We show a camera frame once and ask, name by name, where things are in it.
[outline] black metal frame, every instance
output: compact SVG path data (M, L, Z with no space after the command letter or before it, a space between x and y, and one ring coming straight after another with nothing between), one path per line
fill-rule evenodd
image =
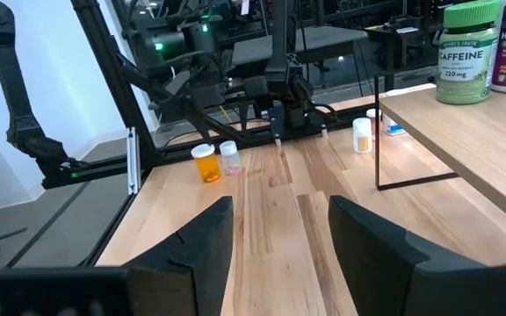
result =
M434 66L434 65L436 65L436 64L424 64L424 65L419 65L419 66L410 67L410 68L400 68L397 70L387 71L387 72L383 72L383 73L375 75L374 76L374 105L373 105L374 110L377 113L380 110L380 78L382 76L387 77L390 75L395 75L395 74L400 73L402 71L410 71L410 70L415 70L418 68ZM387 87L386 83L385 83L385 85L386 85L385 91L388 91L389 88ZM375 176L374 183L376 185L376 189L378 189L380 191L398 189L398 188L403 188L403 187L407 187L410 185L431 183L431 182L453 179L453 178L459 177L457 173L449 172L449 173L445 173L442 175L425 176L425 177L420 177L417 179L381 184L380 183L380 133L381 133L380 124L375 124L374 128L375 128L374 134L376 135L376 138L375 138L376 140L374 141L374 143L375 143L375 145L374 145L374 176Z

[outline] white bottle cap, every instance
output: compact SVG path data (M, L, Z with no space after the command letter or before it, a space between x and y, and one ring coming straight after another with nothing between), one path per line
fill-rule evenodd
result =
M382 116L382 110L378 110L378 116ZM376 118L376 109L366 110L366 117L370 119Z
M355 134L371 134L372 125L369 118L355 118L352 121L352 129Z
M237 145L235 144L235 141L228 140L224 141L220 144L220 153L223 156L230 156L232 154L237 153Z
M191 150L192 158L204 158L214 153L214 145L202 144Z

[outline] light wood surface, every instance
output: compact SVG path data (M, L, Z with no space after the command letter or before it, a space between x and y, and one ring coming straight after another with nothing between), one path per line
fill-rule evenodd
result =
M385 114L506 212L506 94L478 104L435 100L435 90L384 98Z
M462 179L376 191L372 154L354 154L351 133L286 142L282 153L242 150L244 172L216 183L202 183L194 162L154 169L98 265L128 261L231 195L235 235L223 315L357 315L329 233L335 194L474 260L506 263L505 213ZM383 136L382 149L386 181L449 170L408 134Z

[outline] wooden tabletop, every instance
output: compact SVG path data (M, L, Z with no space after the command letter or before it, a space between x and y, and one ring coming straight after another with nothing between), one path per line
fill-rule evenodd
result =
M285 142L281 153L274 145L241 150L245 170L215 183L202 183L194 162L155 168L98 265L129 261L226 195L235 225L222 315L357 315L329 232L331 195L476 261L506 263L506 214L464 180L378 192L372 154L354 154L352 145L352 130L343 129L328 140ZM408 134L384 135L381 146L385 181L450 170Z
M439 103L428 89L383 98L381 109L506 212L505 93L457 106Z

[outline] black cable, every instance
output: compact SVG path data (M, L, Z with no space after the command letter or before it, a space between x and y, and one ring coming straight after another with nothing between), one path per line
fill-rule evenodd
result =
M197 131L190 131L190 132L180 133L179 135L175 135L175 136L171 137L169 140L167 140L165 142L165 144L163 144L162 147L167 147L173 140L176 140L178 138L181 138L183 136L190 135L190 134L193 134L193 133L199 133L199 132L197 132Z
M271 122L268 118L247 118L246 121L247 122L254 122L254 121ZM240 123L241 123L241 121L230 122L227 125L231 126L231 125L240 124ZM176 140L176 139L179 139L179 138L181 138L183 136L191 135L191 134L194 134L194 133L198 134L199 132L197 132L197 131L190 131L190 132L180 133L179 135L175 135L175 136L171 137L169 140L167 140L165 142L165 144L163 144L162 148L167 147L173 140Z
M190 53L182 54L180 56L177 56L175 58L172 58L172 59L166 61L165 65L167 65L167 66L173 66L177 62L180 62L182 60L185 60L187 58L192 58L192 57L195 57L195 56L205 56L205 57L207 57L208 59L210 59L214 63L214 65L218 69L218 74L220 75L220 78L223 78L225 76L224 75L224 70L223 70L220 62L212 54L204 52L204 51L196 51L196 52L190 52Z
M319 111L318 110L318 112L323 113L326 116L332 117L335 121L339 120L339 117L337 115L337 111L333 107L331 107L330 105L328 105L328 104L317 104L317 103L313 103L313 102L311 103L311 105L316 110L317 110L318 107L322 107L322 108L328 110L329 113L331 113L330 115L328 113L324 112L324 111Z
M307 44L306 44L306 30L304 30L304 22L302 21L302 9L300 5L300 1L296 1L296 15L298 16L297 19L300 21L300 29L302 31L302 42L304 44L304 52L307 51ZM306 77L307 81L309 82L309 63L306 64Z
M347 19L346 12L343 9L343 6L341 5L341 0L337 0L337 6L339 7L339 10L341 12L341 16L343 17L343 21L344 21L345 25L347 27L349 27L350 29L354 30L355 28L352 27L351 23L349 23L349 19ZM368 86L370 87L370 91L373 94L374 93L374 89L372 88L372 84L370 82L370 76L368 75L368 68L366 67L365 55L362 52L362 48L361 48L360 43L358 42L358 40L356 40L355 42L357 44L358 51L360 52L360 58L362 58L362 65L365 68L366 80L368 81ZM356 56L356 54L355 54L354 51L352 52L352 58L355 61L355 68L357 69L358 87L361 89L360 95L362 96L363 95L363 93L362 93L362 84L360 83L360 76L358 75L357 56Z

